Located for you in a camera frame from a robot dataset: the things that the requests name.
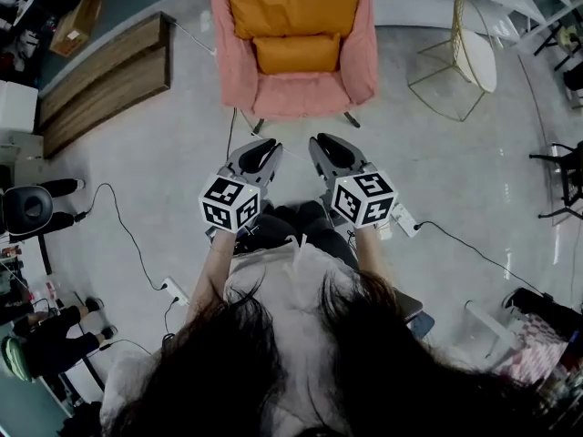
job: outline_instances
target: pink armchair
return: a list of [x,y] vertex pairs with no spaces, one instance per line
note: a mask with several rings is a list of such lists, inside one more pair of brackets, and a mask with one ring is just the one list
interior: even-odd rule
[[332,73],[259,72],[251,41],[235,35],[229,0],[211,0],[215,20],[217,62],[222,102],[264,119],[321,117],[348,113],[373,97],[378,90],[378,56],[374,32],[373,2],[360,0],[352,32],[343,42],[340,69]]

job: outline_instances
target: orange cushion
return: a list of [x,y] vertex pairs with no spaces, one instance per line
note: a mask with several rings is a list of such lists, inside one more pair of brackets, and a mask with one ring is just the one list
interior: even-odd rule
[[235,32],[253,37],[347,37],[353,29],[359,0],[229,0]]
[[266,75],[336,71],[340,34],[334,36],[254,37],[257,62]]

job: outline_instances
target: white shirt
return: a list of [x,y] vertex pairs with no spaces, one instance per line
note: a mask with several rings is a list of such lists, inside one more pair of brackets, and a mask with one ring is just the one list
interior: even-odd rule
[[[318,309],[324,279],[348,289],[353,285],[352,275],[352,269],[341,260],[306,243],[305,237],[301,245],[291,238],[291,243],[280,248],[233,259],[223,298],[237,299],[239,295],[234,290],[250,292],[261,283],[254,298],[273,318],[275,341],[287,374],[281,396],[267,410],[273,435],[294,436],[322,425],[314,406],[326,424],[343,431],[343,422],[331,399],[334,346],[323,329]],[[133,356],[114,365],[107,376],[102,422],[138,397],[155,364],[154,356]]]

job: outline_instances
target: cardboard box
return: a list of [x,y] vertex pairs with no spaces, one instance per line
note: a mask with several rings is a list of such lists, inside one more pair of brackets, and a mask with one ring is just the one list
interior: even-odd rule
[[50,50],[61,56],[75,53],[91,36],[103,0],[81,0],[61,18],[53,35]]

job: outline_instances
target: electrical outlet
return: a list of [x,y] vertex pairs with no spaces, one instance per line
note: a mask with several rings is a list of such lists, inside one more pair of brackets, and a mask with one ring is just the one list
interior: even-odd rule
[[399,203],[394,206],[392,215],[393,219],[399,224],[399,227],[401,227],[410,238],[417,234],[419,230],[414,228],[414,226],[417,225],[417,222],[411,217],[411,214],[406,208],[404,208],[403,204]]
[[170,294],[170,297],[172,299],[179,299],[177,303],[180,306],[186,306],[189,304],[189,297],[186,296],[186,293],[182,290],[181,287],[178,286],[176,281],[174,281],[171,277],[166,277],[162,282],[162,285],[164,284],[166,284],[166,291]]

